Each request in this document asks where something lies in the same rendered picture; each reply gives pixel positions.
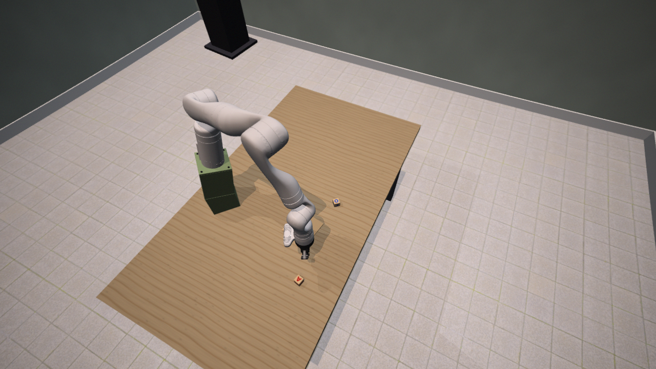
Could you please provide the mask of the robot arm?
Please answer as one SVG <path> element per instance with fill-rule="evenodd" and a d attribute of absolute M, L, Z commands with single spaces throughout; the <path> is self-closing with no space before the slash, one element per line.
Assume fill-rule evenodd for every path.
<path fill-rule="evenodd" d="M 278 170 L 269 162 L 270 157 L 288 144 L 286 128 L 268 115 L 218 102 L 216 94 L 210 89 L 187 94 L 182 104 L 187 114 L 195 120 L 196 145 L 203 166 L 215 169 L 223 165 L 221 132 L 228 136 L 241 136 L 244 149 L 276 189 L 285 207 L 292 209 L 286 218 L 288 223 L 284 225 L 284 246 L 288 248 L 294 240 L 299 245 L 309 245 L 314 240 L 311 219 L 316 208 L 305 197 L 292 175 Z"/>

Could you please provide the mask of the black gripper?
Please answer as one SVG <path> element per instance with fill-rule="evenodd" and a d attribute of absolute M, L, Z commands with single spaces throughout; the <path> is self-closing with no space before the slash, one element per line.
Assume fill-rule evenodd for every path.
<path fill-rule="evenodd" d="M 295 244 L 301 249 L 301 252 L 302 252 L 301 259 L 309 259 L 309 257 L 307 255 L 309 255 L 310 246 L 312 246 L 313 243 L 314 243 L 314 240 L 309 245 L 299 245 L 295 241 Z"/>

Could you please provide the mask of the peach flat mat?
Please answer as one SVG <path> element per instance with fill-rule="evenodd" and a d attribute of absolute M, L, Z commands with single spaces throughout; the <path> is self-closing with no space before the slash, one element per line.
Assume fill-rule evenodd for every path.
<path fill-rule="evenodd" d="M 314 235 L 315 235 L 316 233 L 318 233 L 318 230 L 322 227 L 323 223 L 320 222 L 320 220 L 315 219 L 314 217 L 312 217 L 311 221 L 312 221 L 312 224 L 313 224 L 313 231 L 314 231 Z"/>

